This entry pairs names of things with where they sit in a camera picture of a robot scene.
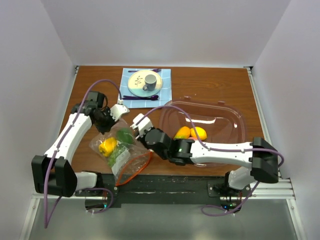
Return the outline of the fake orange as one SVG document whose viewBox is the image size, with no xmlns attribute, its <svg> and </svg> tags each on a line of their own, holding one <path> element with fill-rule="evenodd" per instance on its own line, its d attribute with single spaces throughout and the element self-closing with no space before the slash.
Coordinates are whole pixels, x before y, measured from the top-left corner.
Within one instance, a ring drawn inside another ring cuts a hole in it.
<svg viewBox="0 0 320 240">
<path fill-rule="evenodd" d="M 191 129 L 187 126 L 181 127 L 175 134 L 175 139 L 188 139 L 191 136 Z"/>
</svg>

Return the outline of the clear zip top bag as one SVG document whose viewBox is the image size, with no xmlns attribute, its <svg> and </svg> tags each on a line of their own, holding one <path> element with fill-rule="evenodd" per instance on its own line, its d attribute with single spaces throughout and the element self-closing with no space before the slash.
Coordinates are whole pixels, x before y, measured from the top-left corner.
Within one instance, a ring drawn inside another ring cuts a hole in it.
<svg viewBox="0 0 320 240">
<path fill-rule="evenodd" d="M 103 156 L 99 152 L 99 145 L 106 139 L 114 137 L 116 139 L 116 132 L 121 128 L 129 127 L 127 122 L 120 119 L 110 130 L 105 134 L 99 133 L 89 143 L 89 147 L 96 152 L 108 165 L 107 157 Z M 153 153 L 147 150 L 140 142 L 138 142 L 134 135 L 134 144 L 123 144 L 117 139 L 117 146 L 124 146 L 127 148 L 120 156 L 116 158 L 116 163 L 111 168 L 112 174 L 114 175 L 115 185 L 122 186 L 130 182 L 138 174 L 140 174 L 150 163 Z"/>
</svg>

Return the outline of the fake yellow lemon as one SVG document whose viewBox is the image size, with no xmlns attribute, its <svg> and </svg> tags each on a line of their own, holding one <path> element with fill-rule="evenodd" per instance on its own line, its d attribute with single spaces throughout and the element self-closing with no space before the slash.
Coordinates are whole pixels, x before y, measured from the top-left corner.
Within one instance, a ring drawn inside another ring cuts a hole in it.
<svg viewBox="0 0 320 240">
<path fill-rule="evenodd" d="M 190 136 L 195 139 L 199 137 L 202 141 L 206 140 L 208 137 L 207 132 L 203 128 L 198 126 L 190 129 Z"/>
</svg>

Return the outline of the clear pink plastic bowl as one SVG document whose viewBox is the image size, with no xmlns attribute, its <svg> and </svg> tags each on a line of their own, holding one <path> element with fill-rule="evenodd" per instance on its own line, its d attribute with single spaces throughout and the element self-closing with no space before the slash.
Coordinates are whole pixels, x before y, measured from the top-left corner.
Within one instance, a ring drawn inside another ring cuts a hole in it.
<svg viewBox="0 0 320 240">
<path fill-rule="evenodd" d="M 203 102 L 189 96 L 167 102 L 169 108 L 162 108 L 158 128 L 173 138 L 181 127 L 203 128 L 207 133 L 204 142 L 217 144 L 238 144 L 248 141 L 247 126 L 244 116 L 236 108 L 223 101 Z M 187 118 L 176 106 L 184 110 Z"/>
</svg>

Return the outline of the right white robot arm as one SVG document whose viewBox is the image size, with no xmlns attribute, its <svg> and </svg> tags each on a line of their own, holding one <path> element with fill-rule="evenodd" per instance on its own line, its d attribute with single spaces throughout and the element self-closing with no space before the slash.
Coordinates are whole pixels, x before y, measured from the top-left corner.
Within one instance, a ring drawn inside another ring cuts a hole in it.
<svg viewBox="0 0 320 240">
<path fill-rule="evenodd" d="M 192 139 L 173 139 L 159 128 L 133 131 L 135 138 L 161 159 L 178 166 L 196 164 L 237 165 L 225 174 L 223 192 L 235 196 L 257 181 L 275 184 L 278 177 L 278 151 L 261 137 L 243 143 L 202 143 Z"/>
</svg>

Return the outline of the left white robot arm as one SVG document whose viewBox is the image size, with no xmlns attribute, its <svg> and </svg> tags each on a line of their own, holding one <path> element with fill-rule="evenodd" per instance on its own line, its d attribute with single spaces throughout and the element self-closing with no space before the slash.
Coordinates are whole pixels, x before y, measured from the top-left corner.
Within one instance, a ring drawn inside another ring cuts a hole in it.
<svg viewBox="0 0 320 240">
<path fill-rule="evenodd" d="M 35 191 L 59 197 L 71 197 L 84 190 L 99 196 L 104 190 L 101 173 L 94 171 L 75 172 L 72 159 L 86 132 L 95 126 L 105 134 L 116 124 L 108 107 L 107 97 L 98 91 L 90 91 L 84 103 L 76 104 L 68 121 L 54 144 L 31 161 Z"/>
</svg>

